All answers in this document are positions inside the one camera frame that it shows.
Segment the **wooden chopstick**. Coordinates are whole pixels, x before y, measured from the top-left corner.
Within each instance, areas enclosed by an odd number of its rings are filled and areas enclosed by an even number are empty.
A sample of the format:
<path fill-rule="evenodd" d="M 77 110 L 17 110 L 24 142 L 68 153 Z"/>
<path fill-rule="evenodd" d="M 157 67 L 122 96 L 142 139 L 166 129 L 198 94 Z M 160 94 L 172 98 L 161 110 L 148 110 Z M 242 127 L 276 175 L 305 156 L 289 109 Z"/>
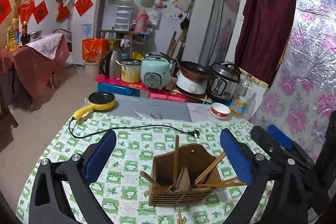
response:
<path fill-rule="evenodd" d="M 237 177 L 233 177 L 233 178 L 230 178 L 230 179 L 224 180 L 224 181 L 212 182 L 211 184 L 214 184 L 214 185 L 224 185 L 224 184 L 230 184 L 230 183 L 238 182 L 238 180 L 239 179 Z"/>
<path fill-rule="evenodd" d="M 179 155 L 179 135 L 175 135 L 175 150 L 174 150 L 174 164 L 173 164 L 173 188 L 177 188 L 178 175 L 178 155 Z"/>
<path fill-rule="evenodd" d="M 183 224 L 181 211 L 178 211 L 178 224 Z"/>
<path fill-rule="evenodd" d="M 197 184 L 197 188 L 225 188 L 231 186 L 246 186 L 244 182 L 217 182 L 212 184 Z"/>
<path fill-rule="evenodd" d="M 145 178 L 148 182 L 150 182 L 152 185 L 154 185 L 156 188 L 161 189 L 162 186 L 159 183 L 157 183 L 156 180 L 151 176 L 149 176 L 146 172 L 141 171 L 139 174 L 140 176 Z"/>
<path fill-rule="evenodd" d="M 194 181 L 194 185 L 200 184 L 201 181 L 210 174 L 213 169 L 224 159 L 226 156 L 225 152 L 222 152 Z"/>

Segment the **green patterned tablecloth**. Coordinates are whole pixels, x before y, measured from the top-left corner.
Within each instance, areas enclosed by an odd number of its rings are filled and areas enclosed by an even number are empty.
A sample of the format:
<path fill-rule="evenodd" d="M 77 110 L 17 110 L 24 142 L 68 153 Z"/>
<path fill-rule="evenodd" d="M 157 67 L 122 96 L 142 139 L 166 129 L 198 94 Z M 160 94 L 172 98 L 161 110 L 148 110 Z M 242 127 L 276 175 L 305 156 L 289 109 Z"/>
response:
<path fill-rule="evenodd" d="M 153 157 L 173 150 L 175 135 L 180 145 L 201 144 L 214 156 L 222 152 L 219 135 L 229 129 L 235 138 L 254 152 L 261 148 L 251 139 L 248 122 L 155 121 L 91 114 L 78 124 L 66 122 L 41 154 L 52 162 L 66 161 L 102 137 L 105 129 L 116 129 L 117 144 L 100 177 L 90 188 L 114 223 L 175 223 L 181 211 L 183 223 L 222 223 L 229 216 L 244 187 L 220 188 L 198 205 L 152 207 L 148 204 L 149 183 L 140 176 L 151 172 Z"/>

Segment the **clear plastic oil bottle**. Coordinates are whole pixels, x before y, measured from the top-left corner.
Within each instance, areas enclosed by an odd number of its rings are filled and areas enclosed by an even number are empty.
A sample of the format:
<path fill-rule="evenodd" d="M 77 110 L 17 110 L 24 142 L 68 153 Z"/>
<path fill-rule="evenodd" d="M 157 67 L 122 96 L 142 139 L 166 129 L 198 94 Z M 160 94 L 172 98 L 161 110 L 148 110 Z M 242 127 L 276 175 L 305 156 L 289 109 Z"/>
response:
<path fill-rule="evenodd" d="M 234 97 L 230 104 L 230 110 L 233 115 L 242 116 L 252 97 L 252 76 L 248 74 L 244 79 L 240 80 Z"/>

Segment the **red white bowl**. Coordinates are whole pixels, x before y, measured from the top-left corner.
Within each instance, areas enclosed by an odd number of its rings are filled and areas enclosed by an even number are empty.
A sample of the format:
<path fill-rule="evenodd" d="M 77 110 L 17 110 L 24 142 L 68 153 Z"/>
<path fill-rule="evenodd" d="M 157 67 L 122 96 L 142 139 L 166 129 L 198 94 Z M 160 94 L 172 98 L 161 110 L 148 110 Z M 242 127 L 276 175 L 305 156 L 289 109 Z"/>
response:
<path fill-rule="evenodd" d="M 218 120 L 224 120 L 228 118 L 231 113 L 230 108 L 224 104 L 214 102 L 211 105 L 210 112 L 214 118 Z"/>

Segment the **yellow electric frying pan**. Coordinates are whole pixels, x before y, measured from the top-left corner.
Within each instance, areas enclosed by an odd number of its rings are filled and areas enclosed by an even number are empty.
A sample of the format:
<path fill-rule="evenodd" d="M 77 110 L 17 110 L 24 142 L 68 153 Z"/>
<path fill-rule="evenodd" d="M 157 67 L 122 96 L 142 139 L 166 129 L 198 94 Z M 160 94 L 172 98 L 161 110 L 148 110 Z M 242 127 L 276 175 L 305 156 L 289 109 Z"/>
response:
<path fill-rule="evenodd" d="M 79 120 L 90 111 L 105 111 L 112 109 L 116 103 L 116 98 L 110 92 L 94 92 L 88 97 L 87 106 L 76 110 L 72 114 L 74 120 Z"/>

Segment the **beige waste bin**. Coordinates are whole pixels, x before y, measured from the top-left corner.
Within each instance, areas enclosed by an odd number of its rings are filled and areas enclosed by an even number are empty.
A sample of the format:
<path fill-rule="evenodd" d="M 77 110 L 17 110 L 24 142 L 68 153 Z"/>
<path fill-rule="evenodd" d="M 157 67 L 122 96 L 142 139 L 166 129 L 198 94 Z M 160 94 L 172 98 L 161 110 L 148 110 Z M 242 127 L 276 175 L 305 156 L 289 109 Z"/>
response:
<path fill-rule="evenodd" d="M 84 68 L 87 77 L 94 80 L 100 74 L 100 63 L 92 61 L 84 61 Z"/>

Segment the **steel electric kettle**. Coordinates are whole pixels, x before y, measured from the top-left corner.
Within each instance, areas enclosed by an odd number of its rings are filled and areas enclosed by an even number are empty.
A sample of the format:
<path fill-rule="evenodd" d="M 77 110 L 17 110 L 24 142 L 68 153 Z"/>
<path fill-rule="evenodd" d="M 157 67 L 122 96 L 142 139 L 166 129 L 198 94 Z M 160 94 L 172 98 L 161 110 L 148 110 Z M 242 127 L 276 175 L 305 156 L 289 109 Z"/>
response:
<path fill-rule="evenodd" d="M 100 73 L 106 78 L 117 79 L 121 77 L 122 61 L 121 51 L 114 48 L 106 51 L 100 60 Z"/>

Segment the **red cloth covered table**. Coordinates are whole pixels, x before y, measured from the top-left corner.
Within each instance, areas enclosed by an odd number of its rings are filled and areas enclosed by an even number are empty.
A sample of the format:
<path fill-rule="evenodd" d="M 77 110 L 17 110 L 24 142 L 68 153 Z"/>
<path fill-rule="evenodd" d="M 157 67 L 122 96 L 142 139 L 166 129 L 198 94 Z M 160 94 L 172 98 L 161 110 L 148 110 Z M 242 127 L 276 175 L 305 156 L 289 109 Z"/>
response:
<path fill-rule="evenodd" d="M 52 77 L 59 76 L 70 55 L 66 36 L 55 33 L 45 36 L 15 51 L 1 48 L 1 89 L 5 75 L 12 69 L 30 97 L 30 108 L 41 106 L 41 96 L 53 91 Z"/>

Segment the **white cooker with brown pan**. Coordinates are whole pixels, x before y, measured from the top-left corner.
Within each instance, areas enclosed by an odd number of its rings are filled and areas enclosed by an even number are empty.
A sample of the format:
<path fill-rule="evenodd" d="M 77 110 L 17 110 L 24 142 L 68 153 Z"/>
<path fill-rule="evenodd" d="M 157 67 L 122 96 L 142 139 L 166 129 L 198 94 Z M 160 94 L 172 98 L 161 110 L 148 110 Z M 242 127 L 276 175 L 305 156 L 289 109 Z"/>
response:
<path fill-rule="evenodd" d="M 211 76 L 208 68 L 191 61 L 177 61 L 162 52 L 160 54 L 178 65 L 176 85 L 180 92 L 193 96 L 205 95 L 207 81 Z"/>

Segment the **yellow enamel pot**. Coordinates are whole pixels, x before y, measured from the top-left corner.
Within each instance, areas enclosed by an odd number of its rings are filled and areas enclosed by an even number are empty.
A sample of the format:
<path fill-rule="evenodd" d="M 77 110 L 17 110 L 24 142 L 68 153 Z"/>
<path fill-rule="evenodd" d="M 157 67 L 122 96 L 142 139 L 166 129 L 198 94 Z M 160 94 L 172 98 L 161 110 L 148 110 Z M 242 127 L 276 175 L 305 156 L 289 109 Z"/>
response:
<path fill-rule="evenodd" d="M 126 59 L 117 61 L 116 63 L 121 66 L 121 80 L 125 83 L 138 83 L 141 81 L 140 70 L 141 60 Z"/>

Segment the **red gift bag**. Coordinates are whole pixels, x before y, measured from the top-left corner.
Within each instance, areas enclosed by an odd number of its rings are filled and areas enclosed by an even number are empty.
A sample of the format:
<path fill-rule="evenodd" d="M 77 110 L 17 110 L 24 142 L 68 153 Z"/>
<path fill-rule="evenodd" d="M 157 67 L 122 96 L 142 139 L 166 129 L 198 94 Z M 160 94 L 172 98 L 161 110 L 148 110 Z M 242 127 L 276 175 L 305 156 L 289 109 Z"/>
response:
<path fill-rule="evenodd" d="M 89 38 L 82 40 L 82 58 L 90 63 L 98 63 L 109 50 L 109 40 Z"/>

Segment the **mint green rice cooker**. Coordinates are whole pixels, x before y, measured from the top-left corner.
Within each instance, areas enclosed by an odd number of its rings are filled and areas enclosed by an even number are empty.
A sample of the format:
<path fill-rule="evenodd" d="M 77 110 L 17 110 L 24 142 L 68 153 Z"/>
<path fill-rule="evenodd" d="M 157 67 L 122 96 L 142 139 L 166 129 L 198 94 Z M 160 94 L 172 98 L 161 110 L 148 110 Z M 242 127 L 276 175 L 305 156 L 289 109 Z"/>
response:
<path fill-rule="evenodd" d="M 162 90 L 171 80 L 172 64 L 161 55 L 146 55 L 142 60 L 141 82 L 149 89 Z"/>

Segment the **yellow cooking oil bottle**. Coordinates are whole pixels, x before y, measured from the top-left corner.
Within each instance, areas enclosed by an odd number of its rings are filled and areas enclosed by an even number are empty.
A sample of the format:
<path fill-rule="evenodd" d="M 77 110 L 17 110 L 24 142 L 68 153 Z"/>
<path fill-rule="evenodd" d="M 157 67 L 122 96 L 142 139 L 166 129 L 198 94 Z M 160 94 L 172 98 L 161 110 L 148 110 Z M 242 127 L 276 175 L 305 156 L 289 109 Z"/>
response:
<path fill-rule="evenodd" d="M 18 18 L 14 18 L 7 29 L 7 50 L 15 51 L 19 48 L 19 24 Z"/>

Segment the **pink thermos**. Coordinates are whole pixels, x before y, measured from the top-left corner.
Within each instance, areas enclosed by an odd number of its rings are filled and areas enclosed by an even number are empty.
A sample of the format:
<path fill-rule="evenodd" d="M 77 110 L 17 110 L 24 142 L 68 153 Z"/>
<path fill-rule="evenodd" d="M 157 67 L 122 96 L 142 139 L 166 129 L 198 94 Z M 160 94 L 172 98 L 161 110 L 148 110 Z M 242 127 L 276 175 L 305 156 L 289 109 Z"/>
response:
<path fill-rule="evenodd" d="M 149 24 L 150 20 L 148 14 L 145 10 L 139 10 L 137 17 L 135 19 L 135 27 L 134 31 L 138 33 L 142 33 L 146 31 L 147 25 Z"/>

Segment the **white refrigerator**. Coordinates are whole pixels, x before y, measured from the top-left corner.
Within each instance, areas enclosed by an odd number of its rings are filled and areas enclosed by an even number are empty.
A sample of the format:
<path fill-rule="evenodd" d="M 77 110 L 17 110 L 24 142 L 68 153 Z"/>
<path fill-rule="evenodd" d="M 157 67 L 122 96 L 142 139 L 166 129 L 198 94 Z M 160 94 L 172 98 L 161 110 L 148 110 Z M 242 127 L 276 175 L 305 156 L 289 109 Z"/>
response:
<path fill-rule="evenodd" d="M 82 40 L 84 31 L 91 29 L 90 37 L 95 38 L 102 27 L 106 0 L 75 0 L 72 12 L 72 61 L 75 65 L 83 65 Z"/>

